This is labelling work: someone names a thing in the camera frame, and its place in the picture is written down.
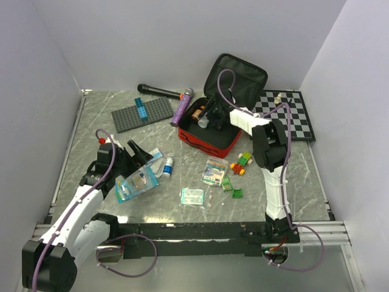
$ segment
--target marble tabletop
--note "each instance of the marble tabletop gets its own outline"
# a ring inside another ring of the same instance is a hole
[[[141,97],[143,102],[158,98],[137,91],[92,91],[86,96],[58,192],[54,220],[69,204],[80,178],[96,159],[98,142],[95,130],[103,128],[115,133],[111,112],[135,105],[136,97]],[[175,110],[179,102],[169,101]],[[264,221],[265,183],[256,163],[248,165],[243,176],[228,171],[232,186],[243,190],[243,197],[235,199],[231,192],[223,192],[221,187],[208,186],[201,181],[208,155],[182,142],[177,136],[177,128],[170,125],[170,119],[122,132],[117,137],[122,145],[132,139],[145,151],[163,147],[167,153],[174,154],[173,173],[171,178],[159,178],[159,186],[122,204],[117,202],[114,190],[111,190],[96,212],[116,215],[120,223]],[[252,141],[246,133],[241,135],[225,159],[229,163],[236,162],[239,153],[244,151],[252,151]],[[287,197],[294,221],[329,220],[306,142],[292,143],[286,178]],[[204,190],[204,205],[181,205],[179,194],[183,187]]]

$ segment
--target gray wall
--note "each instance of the gray wall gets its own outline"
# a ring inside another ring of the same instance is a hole
[[[313,151],[368,291],[387,291],[389,2],[348,0],[301,90]]]
[[[345,0],[33,0],[81,88],[201,89],[217,56],[298,89]]]
[[[0,285],[14,291],[21,249],[42,220],[80,94],[31,1],[0,1]]]

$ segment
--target teal packet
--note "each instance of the teal packet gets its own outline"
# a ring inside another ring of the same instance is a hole
[[[116,181],[115,194],[117,201],[122,204],[153,187],[158,186],[158,180],[150,167],[142,167],[127,179]]]

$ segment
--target purple cable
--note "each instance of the purple cable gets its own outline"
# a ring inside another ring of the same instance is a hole
[[[220,88],[220,78],[222,76],[223,73],[225,72],[231,72],[233,74],[233,82],[232,82],[232,85],[231,85],[231,88],[229,88],[229,90],[232,89],[232,86],[235,84],[235,73],[231,70],[231,69],[224,69],[222,70],[220,73],[219,73],[219,76],[218,76],[218,90],[219,90],[219,93],[221,95],[221,97],[229,104],[231,105],[232,107],[236,108],[237,110],[240,110],[240,111],[244,111],[243,109],[239,108],[238,106],[234,105],[232,102],[230,102],[228,100],[228,98],[226,98],[224,96],[224,94],[222,93],[221,91],[221,88]],[[269,116],[270,114],[276,112],[278,109],[280,109],[281,107],[285,107],[286,108],[286,112],[287,112],[287,151],[286,151],[286,157],[285,157],[285,161],[284,161],[284,164],[282,165],[282,169],[281,169],[281,177],[280,177],[280,184],[281,184],[281,199],[282,199],[282,205],[284,206],[284,211],[285,211],[285,214],[288,214],[287,212],[287,209],[286,209],[286,206],[285,206],[285,193],[284,193],[284,188],[282,187],[283,185],[283,175],[284,175],[284,172],[286,170],[286,166],[287,166],[287,162],[289,160],[289,158],[291,157],[291,146],[292,146],[292,133],[291,133],[291,109],[289,107],[289,105],[286,103],[286,102],[283,102],[281,105],[278,105],[275,109],[273,109],[272,111],[269,111],[268,113],[266,114],[263,114],[262,117],[266,117],[266,116]],[[291,222],[291,219],[289,218],[289,216],[286,216],[287,218],[287,222],[289,223],[289,228],[291,230],[294,230],[294,229],[297,229],[298,227],[303,227],[303,228],[306,228],[306,229],[309,229],[310,231],[312,231],[318,238],[318,240],[320,241],[320,245],[322,247],[322,253],[320,255],[320,258],[319,260],[316,262],[315,265],[309,267],[309,268],[304,268],[304,269],[298,269],[298,268],[291,268],[291,267],[288,267],[288,266],[281,266],[281,265],[277,265],[276,263],[270,261],[270,259],[268,257],[265,256],[265,258],[267,258],[269,260],[269,263],[273,266],[277,266],[277,267],[280,267],[282,269],[288,269],[289,271],[297,271],[297,272],[307,272],[307,271],[310,271],[314,268],[316,268],[317,266],[319,266],[319,264],[322,263],[323,259],[324,259],[324,255],[325,255],[325,248],[324,248],[324,243],[323,243],[323,240],[322,238],[320,237],[320,235],[315,231],[313,230],[313,228],[307,226],[307,225],[304,225],[304,224],[297,224],[295,226],[293,226],[292,222]]]
[[[119,271],[116,271],[115,269],[112,269],[110,268],[109,266],[106,266],[104,265],[101,261],[99,261],[98,259],[98,255],[102,252],[102,251],[122,251],[122,249],[120,248],[103,248],[99,251],[96,252],[96,262],[98,263],[99,266],[102,266],[104,269],[107,269],[108,271],[111,271],[117,275],[120,275],[120,276],[123,276],[123,277],[127,277],[127,278],[138,278],[138,277],[142,277],[144,276],[145,274],[147,274],[148,272],[150,272],[152,270],[152,268],[154,268],[156,262],[157,262],[157,247],[156,247],[156,244],[148,237],[144,236],[144,235],[141,235],[141,234],[127,234],[127,235],[123,235],[123,236],[119,236],[115,239],[111,239],[111,240],[107,240],[105,242],[113,242],[114,240],[118,240],[118,239],[122,239],[122,238],[127,238],[127,237],[142,237],[144,238],[145,240],[147,240],[148,242],[151,243],[151,245],[153,246],[154,248],[154,260],[151,264],[151,266],[144,272],[138,274],[138,275],[128,275],[128,274],[124,274],[124,273],[121,273]]]
[[[115,149],[114,140],[112,139],[111,135],[108,134],[108,132],[103,130],[103,129],[97,129],[96,130],[95,134],[96,134],[97,139],[99,139],[98,132],[100,132],[100,131],[103,132],[105,135],[107,135],[108,139],[111,141],[111,144],[112,144],[112,159],[111,159],[111,163],[109,164],[109,167],[108,167],[107,171],[104,173],[104,175],[89,190],[87,190],[80,197],[80,200],[85,199],[86,196],[88,196],[94,189],[96,189],[96,187],[107,177],[108,173],[111,171],[112,167],[114,166],[115,155],[116,155],[116,149]],[[59,223],[59,225],[57,227],[57,230],[55,232],[57,232],[57,231],[60,232],[62,230],[62,227],[65,225],[67,219],[69,219],[70,215],[72,215],[72,212],[74,211],[74,209],[78,205],[79,205],[79,202],[76,201],[73,204],[73,206],[69,209],[69,211],[66,213],[66,215],[63,217],[62,221]],[[55,237],[57,237],[57,234],[53,233],[53,235],[51,236],[50,240],[46,243],[46,246],[44,247],[41,255],[39,256],[38,262],[36,263],[36,267],[35,267],[35,270],[34,270],[34,275],[32,277],[32,291],[33,292],[37,291],[38,273],[39,273],[39,270],[41,268],[41,265],[42,265],[42,262],[43,262],[43,258],[46,255],[47,250],[49,249],[51,244],[54,242]]]

